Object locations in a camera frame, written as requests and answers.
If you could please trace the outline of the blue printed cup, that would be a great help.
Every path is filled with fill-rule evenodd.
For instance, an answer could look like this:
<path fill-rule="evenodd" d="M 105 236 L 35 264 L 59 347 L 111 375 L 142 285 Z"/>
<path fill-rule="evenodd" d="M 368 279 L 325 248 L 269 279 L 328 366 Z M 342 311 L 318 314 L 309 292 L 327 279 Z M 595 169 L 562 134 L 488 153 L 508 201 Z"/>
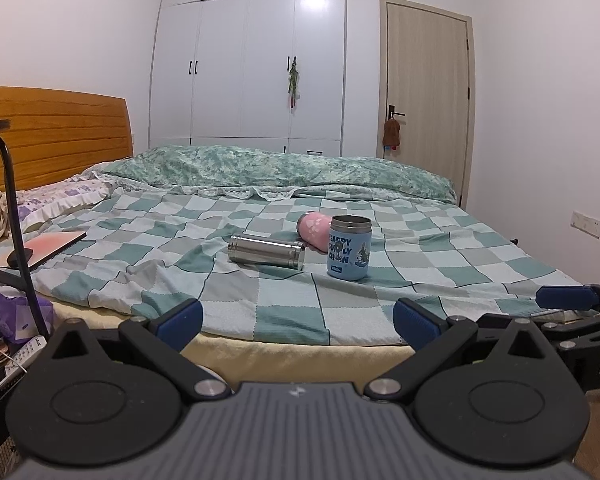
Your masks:
<path fill-rule="evenodd" d="M 327 274 L 346 281 L 365 278 L 370 263 L 372 222 L 369 218 L 340 214 L 329 227 Z"/>

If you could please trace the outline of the pink cup with paw prints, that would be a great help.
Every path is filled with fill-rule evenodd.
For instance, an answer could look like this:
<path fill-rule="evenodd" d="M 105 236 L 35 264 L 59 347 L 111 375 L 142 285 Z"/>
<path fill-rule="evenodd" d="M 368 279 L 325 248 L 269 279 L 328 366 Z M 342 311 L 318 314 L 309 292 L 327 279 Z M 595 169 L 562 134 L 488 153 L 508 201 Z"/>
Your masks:
<path fill-rule="evenodd" d="M 319 250 L 328 251 L 329 230 L 332 218 L 318 211 L 302 214 L 297 221 L 297 232 L 306 243 Z"/>

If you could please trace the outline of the stainless steel thermos bottle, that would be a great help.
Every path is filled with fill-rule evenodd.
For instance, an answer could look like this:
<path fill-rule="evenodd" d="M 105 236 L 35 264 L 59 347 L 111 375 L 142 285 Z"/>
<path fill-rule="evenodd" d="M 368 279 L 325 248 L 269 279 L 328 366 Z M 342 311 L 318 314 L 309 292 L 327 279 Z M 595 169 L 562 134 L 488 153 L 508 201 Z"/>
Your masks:
<path fill-rule="evenodd" d="M 227 244 L 227 255 L 232 261 L 292 270 L 303 268 L 305 253 L 306 245 L 300 242 L 245 234 L 232 235 Z"/>

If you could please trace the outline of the purple bag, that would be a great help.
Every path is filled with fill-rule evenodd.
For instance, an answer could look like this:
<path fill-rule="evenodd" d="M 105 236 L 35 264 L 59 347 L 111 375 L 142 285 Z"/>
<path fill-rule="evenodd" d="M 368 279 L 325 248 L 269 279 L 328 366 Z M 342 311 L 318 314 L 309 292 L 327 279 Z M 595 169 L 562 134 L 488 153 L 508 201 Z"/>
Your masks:
<path fill-rule="evenodd" d="M 26 297 L 0 294 L 0 334 L 11 344 L 23 344 L 38 336 Z"/>

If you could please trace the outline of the pink notebook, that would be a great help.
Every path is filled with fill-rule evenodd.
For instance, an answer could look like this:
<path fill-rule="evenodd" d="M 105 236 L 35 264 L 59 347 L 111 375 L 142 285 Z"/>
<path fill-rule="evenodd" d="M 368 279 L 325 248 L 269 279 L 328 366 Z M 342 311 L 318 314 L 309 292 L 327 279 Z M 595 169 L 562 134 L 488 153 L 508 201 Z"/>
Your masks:
<path fill-rule="evenodd" d="M 30 270 L 35 269 L 46 260 L 76 244 L 86 237 L 84 231 L 42 233 L 24 243 L 24 256 Z M 17 270 L 19 268 L 16 252 L 0 256 L 0 269 Z"/>

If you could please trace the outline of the green floral duvet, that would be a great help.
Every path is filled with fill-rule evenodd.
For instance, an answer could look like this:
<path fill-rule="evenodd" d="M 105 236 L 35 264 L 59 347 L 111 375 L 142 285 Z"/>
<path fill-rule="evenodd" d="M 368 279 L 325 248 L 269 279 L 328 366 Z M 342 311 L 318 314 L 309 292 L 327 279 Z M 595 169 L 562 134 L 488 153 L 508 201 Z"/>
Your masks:
<path fill-rule="evenodd" d="M 171 145 L 100 170 L 128 185 L 272 202 L 316 195 L 352 200 L 413 197 L 456 203 L 452 182 L 422 168 L 375 157 L 285 154 L 237 146 Z"/>

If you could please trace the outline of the purple floral pillow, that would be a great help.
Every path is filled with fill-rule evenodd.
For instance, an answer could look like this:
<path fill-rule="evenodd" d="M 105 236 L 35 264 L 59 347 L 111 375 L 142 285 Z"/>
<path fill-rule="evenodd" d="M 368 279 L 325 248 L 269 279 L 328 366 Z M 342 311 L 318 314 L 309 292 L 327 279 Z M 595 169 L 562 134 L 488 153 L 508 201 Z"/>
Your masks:
<path fill-rule="evenodd" d="M 71 177 L 17 192 L 20 229 L 33 231 L 47 221 L 90 208 L 111 195 L 112 186 L 97 178 Z"/>

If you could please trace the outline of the wooden orange headboard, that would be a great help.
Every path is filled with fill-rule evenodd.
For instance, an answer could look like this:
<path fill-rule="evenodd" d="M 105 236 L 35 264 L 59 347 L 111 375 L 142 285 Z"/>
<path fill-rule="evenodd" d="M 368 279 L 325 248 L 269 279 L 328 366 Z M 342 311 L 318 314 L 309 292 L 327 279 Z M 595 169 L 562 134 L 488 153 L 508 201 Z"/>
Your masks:
<path fill-rule="evenodd" d="M 79 174 L 133 154 L 128 107 L 114 96 L 0 87 L 0 119 L 18 191 Z"/>

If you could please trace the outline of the green hanging plant ornament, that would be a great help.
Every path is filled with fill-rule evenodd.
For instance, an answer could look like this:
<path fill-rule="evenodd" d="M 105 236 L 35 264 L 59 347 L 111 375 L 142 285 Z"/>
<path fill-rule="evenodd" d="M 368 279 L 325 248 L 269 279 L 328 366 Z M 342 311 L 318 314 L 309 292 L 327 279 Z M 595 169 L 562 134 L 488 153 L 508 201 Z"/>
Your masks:
<path fill-rule="evenodd" d="M 299 72 L 297 58 L 291 61 L 290 69 L 288 70 L 288 102 L 289 108 L 294 110 L 297 106 L 298 99 L 298 83 Z"/>

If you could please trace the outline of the beige wooden door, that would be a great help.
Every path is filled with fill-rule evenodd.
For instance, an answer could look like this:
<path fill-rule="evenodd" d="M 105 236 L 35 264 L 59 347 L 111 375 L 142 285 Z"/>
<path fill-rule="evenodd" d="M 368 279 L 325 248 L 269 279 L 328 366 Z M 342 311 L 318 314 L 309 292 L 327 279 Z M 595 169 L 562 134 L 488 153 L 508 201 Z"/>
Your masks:
<path fill-rule="evenodd" d="M 407 0 L 379 0 L 376 154 L 446 177 L 468 199 L 475 131 L 472 19 Z M 400 122 L 400 146 L 382 148 L 384 123 Z"/>

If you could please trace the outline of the white wardrobe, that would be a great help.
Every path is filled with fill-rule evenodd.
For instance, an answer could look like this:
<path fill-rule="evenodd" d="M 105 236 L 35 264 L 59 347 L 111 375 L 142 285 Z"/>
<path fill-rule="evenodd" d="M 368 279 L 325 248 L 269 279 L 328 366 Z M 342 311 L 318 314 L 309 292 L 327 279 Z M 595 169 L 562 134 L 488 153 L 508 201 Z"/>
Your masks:
<path fill-rule="evenodd" d="M 161 0 L 148 145 L 342 152 L 347 0 Z M 297 106 L 288 70 L 297 58 Z"/>

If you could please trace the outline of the white wall socket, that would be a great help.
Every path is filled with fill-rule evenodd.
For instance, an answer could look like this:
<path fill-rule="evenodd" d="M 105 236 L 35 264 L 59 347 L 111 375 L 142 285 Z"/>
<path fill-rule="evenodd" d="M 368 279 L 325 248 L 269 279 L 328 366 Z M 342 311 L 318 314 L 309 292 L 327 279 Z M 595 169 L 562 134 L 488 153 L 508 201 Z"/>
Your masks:
<path fill-rule="evenodd" d="M 589 236 L 600 238 L 600 220 L 581 214 L 579 211 L 573 211 L 570 226 Z"/>

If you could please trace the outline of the black bedside table frame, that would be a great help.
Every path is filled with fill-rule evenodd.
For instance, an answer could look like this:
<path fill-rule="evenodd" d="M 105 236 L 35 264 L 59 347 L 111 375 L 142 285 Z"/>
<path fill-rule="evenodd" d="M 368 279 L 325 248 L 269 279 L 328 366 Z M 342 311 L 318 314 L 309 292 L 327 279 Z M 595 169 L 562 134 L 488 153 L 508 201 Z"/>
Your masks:
<path fill-rule="evenodd" d="M 3 130 L 8 130 L 9 128 L 10 121 L 8 119 L 0 119 L 0 132 Z M 9 272 L 0 272 L 0 278 L 5 279 L 6 285 L 12 286 L 13 288 L 20 290 L 20 292 L 24 292 L 26 294 L 35 325 L 38 328 L 38 334 L 44 337 L 46 340 L 49 340 L 50 331 L 47 329 L 40 305 L 38 304 L 38 297 L 36 296 L 32 284 L 29 266 L 26 263 L 26 257 L 24 256 L 23 239 L 18 216 L 16 179 L 14 173 L 14 166 L 12 166 L 12 156 L 10 156 L 9 149 L 1 136 L 0 156 L 4 169 L 4 187 L 8 206 L 10 239 L 12 240 L 12 247 L 16 252 L 17 262 L 19 266 L 19 268 L 17 269 L 19 275 L 15 275 Z"/>

